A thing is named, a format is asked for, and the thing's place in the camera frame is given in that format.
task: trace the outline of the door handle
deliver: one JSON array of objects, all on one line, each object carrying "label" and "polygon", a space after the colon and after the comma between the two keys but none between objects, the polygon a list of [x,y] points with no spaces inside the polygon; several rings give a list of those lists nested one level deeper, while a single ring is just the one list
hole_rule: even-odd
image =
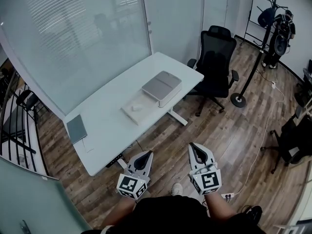
[{"label": "door handle", "polygon": [[19,225],[20,225],[20,228],[21,228],[21,230],[23,231],[24,234],[31,234],[31,232],[30,232],[30,230],[28,228],[28,225],[25,222],[25,220],[23,220],[23,222],[20,223]]}]

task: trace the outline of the wooden floor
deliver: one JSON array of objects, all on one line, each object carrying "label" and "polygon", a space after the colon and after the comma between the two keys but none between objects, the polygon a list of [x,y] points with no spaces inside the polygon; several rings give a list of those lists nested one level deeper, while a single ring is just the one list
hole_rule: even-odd
[{"label": "wooden floor", "polygon": [[[230,69],[238,71],[240,80],[233,85],[230,94],[241,91],[257,55],[258,50],[251,45],[237,45]],[[236,193],[242,188],[263,136],[263,145],[275,145],[276,139],[268,131],[276,129],[280,133],[281,126],[294,114],[297,106],[294,99],[296,77],[281,65],[276,70],[267,69],[263,76],[278,81],[276,86],[284,93],[285,102],[278,102],[274,107],[277,100],[283,100],[282,94],[272,89],[260,74],[255,74],[245,93],[248,102],[245,108],[234,107],[228,97],[220,100],[225,105],[225,112],[219,114],[219,108],[208,101],[201,117],[196,117],[200,97],[187,97],[175,107],[175,111],[188,121],[186,126],[165,115],[138,139],[144,150],[154,152],[152,183],[148,188],[153,197],[169,195],[171,186],[180,182],[184,195],[203,200],[187,177],[190,171],[187,145],[191,141],[203,144],[214,153],[221,168],[223,186],[220,193]],[[272,110],[268,130],[264,133]],[[68,196],[88,223],[101,228],[103,219],[121,197],[116,191],[121,167],[114,164],[97,176],[89,176],[62,122],[52,113],[41,117],[39,135],[50,175],[61,180]],[[138,152],[141,152],[140,147],[133,143],[124,156],[129,160]],[[260,205],[263,209],[260,225],[267,233],[276,232],[273,224],[287,223],[302,193],[302,183],[308,170],[308,164],[289,169],[281,161],[272,175],[270,171],[276,154],[275,151],[260,152],[246,186],[230,202],[238,212],[245,205]]]}]

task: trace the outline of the gray notebook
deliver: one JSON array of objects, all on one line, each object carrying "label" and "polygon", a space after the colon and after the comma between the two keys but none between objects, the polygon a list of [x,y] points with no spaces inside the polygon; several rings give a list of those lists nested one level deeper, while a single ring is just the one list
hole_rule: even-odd
[{"label": "gray notebook", "polygon": [[82,138],[87,136],[87,132],[84,128],[81,115],[76,116],[67,123],[67,129],[69,133],[70,141],[75,144]]}]

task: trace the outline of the white desk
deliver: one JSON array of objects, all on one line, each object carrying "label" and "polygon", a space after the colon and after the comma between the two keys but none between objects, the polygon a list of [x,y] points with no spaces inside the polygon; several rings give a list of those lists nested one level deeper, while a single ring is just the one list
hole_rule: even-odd
[{"label": "white desk", "polygon": [[[182,89],[164,107],[157,108],[138,126],[122,112],[121,107],[161,71],[179,77],[182,80]],[[194,69],[164,54],[155,53],[83,101],[63,122],[67,130],[66,123],[81,115],[87,137],[75,143],[74,148],[87,172],[91,176],[97,174],[166,113],[186,125],[187,121],[173,112],[172,107],[203,79],[204,76]]]}]

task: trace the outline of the floor lamp base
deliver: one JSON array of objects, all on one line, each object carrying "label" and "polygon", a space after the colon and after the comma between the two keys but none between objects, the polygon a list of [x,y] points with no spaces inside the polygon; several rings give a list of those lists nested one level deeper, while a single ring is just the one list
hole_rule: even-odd
[{"label": "floor lamp base", "polygon": [[231,102],[233,103],[234,106],[236,107],[244,107],[246,106],[246,99],[245,97],[242,96],[240,100],[238,100],[239,93],[234,93],[231,95]]}]

